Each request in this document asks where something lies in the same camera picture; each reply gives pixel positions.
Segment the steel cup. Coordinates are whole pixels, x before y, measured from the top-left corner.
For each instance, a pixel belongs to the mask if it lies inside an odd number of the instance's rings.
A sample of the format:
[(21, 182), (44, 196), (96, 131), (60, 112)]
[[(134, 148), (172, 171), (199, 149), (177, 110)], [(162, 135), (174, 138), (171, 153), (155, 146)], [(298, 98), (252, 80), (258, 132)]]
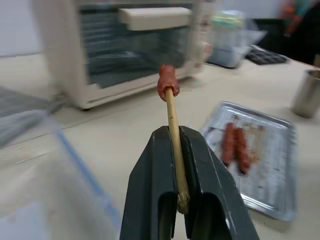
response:
[(311, 119), (320, 109), (320, 70), (307, 70), (304, 74), (291, 111), (303, 118)]

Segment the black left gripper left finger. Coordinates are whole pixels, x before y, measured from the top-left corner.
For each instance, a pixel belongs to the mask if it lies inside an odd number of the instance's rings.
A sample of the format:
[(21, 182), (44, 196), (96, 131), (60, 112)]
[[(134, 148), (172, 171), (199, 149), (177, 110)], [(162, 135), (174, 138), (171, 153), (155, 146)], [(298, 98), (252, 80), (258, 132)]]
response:
[(119, 240), (172, 240), (178, 186), (169, 128), (155, 130), (128, 181)]

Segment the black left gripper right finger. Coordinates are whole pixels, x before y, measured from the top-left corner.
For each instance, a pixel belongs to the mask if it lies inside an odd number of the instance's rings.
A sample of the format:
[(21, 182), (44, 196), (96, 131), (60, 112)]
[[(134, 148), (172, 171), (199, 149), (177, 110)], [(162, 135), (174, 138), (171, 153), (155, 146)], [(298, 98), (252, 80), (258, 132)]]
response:
[(189, 240), (260, 240), (234, 178), (200, 132), (181, 126), (190, 202), (184, 217)]

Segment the clear bag of capped tubes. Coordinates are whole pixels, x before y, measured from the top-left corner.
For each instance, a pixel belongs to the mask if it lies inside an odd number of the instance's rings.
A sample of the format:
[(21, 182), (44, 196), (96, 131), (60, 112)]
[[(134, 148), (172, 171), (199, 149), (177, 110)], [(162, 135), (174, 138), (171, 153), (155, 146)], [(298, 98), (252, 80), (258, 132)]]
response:
[(222, 10), (211, 18), (208, 37), (211, 54), (207, 63), (227, 69), (239, 67), (251, 50), (267, 32), (260, 30), (253, 19), (239, 10)]

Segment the bamboo skewer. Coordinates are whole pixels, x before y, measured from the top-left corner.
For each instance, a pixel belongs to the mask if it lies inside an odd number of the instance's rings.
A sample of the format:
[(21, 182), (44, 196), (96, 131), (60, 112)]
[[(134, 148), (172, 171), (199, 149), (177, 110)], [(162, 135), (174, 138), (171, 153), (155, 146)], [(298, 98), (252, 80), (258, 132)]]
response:
[(186, 178), (175, 100), (173, 95), (173, 89), (171, 87), (166, 88), (165, 96), (168, 116), (168, 127), (173, 146), (176, 182), (178, 188), (177, 210), (179, 213), (186, 215), (189, 211), (190, 193)]

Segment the red sausage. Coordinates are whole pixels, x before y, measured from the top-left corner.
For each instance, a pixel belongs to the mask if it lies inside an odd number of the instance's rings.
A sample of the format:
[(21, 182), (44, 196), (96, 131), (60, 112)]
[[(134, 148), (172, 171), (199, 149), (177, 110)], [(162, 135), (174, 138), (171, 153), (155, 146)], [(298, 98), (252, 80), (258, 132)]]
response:
[(238, 168), (243, 175), (246, 175), (250, 170), (252, 160), (247, 149), (245, 132), (240, 127), (235, 129), (235, 141), (235, 155)]
[(160, 98), (166, 102), (166, 91), (172, 90), (172, 94), (176, 97), (180, 93), (179, 82), (176, 77), (176, 69), (172, 65), (163, 64), (160, 66), (159, 79), (157, 82), (157, 92)]
[(223, 139), (223, 154), (222, 160), (226, 167), (228, 167), (233, 161), (235, 154), (235, 125), (229, 122), (226, 125)]

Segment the grey checked pot holder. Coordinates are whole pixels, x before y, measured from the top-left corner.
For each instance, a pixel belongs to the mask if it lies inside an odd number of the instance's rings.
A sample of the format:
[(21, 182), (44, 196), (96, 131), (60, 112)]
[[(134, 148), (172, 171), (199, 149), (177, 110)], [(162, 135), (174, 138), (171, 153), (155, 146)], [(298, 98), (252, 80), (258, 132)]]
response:
[(0, 149), (57, 112), (63, 102), (43, 99), (0, 86)]

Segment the clear box with blue clips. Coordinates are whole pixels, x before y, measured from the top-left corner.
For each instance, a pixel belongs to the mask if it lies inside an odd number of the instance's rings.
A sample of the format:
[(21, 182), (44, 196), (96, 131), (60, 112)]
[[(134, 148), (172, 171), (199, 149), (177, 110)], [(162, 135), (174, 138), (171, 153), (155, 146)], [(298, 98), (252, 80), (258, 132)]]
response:
[(46, 112), (0, 117), (0, 240), (119, 240), (121, 222)]

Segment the black checked pot holder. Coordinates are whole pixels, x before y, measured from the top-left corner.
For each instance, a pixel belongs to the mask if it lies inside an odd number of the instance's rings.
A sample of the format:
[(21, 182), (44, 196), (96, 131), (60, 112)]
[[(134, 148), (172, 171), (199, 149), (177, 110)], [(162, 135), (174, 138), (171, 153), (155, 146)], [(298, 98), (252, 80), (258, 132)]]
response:
[(255, 45), (251, 47), (245, 58), (259, 66), (286, 64), (289, 61), (287, 57), (281, 54), (259, 48)]

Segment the silver metal baking tray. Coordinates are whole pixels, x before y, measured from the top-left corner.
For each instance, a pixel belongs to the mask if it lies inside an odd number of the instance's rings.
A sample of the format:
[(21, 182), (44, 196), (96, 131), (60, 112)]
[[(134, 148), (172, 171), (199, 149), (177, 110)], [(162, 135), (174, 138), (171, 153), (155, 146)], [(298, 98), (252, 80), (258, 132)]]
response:
[(251, 157), (246, 174), (241, 174), (235, 161), (228, 167), (244, 203), (277, 220), (292, 221), (297, 213), (296, 128), (284, 119), (223, 101), (200, 131), (219, 160), (228, 123), (243, 129)]

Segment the cream toaster oven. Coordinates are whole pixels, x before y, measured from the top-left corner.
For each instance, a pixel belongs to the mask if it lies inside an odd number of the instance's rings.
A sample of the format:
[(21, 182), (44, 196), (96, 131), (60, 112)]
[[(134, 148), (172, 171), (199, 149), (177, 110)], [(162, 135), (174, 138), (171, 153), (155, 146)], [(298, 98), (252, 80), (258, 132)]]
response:
[(216, 0), (31, 0), (48, 70), (86, 110), (156, 87), (207, 60)]

